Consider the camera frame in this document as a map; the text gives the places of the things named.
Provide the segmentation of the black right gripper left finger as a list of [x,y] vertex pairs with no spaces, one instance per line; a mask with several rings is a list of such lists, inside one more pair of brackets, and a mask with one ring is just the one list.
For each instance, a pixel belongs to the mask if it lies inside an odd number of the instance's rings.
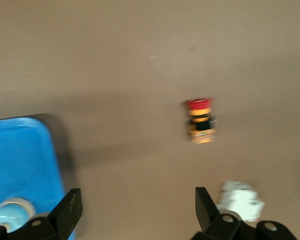
[[72,188],[47,216],[35,217],[10,233],[0,226],[0,240],[68,240],[82,213],[81,190]]

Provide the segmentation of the light blue call bell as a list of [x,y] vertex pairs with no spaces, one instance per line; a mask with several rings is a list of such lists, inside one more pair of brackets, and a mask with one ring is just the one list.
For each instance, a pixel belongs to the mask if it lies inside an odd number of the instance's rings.
[[13,197],[0,203],[0,226],[7,233],[14,232],[26,224],[34,215],[34,205],[26,199]]

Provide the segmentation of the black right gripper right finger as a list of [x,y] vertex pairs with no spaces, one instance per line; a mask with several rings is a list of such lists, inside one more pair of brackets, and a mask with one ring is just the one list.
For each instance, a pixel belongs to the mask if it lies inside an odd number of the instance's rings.
[[279,222],[265,220],[251,227],[230,213],[220,213],[205,187],[195,188],[195,213],[201,231],[191,240],[297,240]]

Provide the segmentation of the white circuit breaker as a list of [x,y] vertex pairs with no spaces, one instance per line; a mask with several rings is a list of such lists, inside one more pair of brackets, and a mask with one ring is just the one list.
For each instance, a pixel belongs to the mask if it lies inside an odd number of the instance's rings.
[[235,212],[245,222],[257,222],[265,202],[249,184],[240,181],[226,181],[221,189],[219,210]]

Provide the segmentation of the red yellow emergency stop button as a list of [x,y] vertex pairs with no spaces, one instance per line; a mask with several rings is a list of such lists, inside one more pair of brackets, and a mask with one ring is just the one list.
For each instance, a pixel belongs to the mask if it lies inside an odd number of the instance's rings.
[[196,97],[185,101],[189,121],[188,132],[190,140],[196,144],[212,142],[215,138],[216,119],[211,115],[212,99]]

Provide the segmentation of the blue plastic tray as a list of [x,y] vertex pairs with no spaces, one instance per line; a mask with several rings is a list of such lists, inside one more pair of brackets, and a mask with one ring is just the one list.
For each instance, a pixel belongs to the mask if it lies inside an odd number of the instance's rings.
[[0,203],[31,202],[46,217],[67,194],[50,129],[34,117],[0,119]]

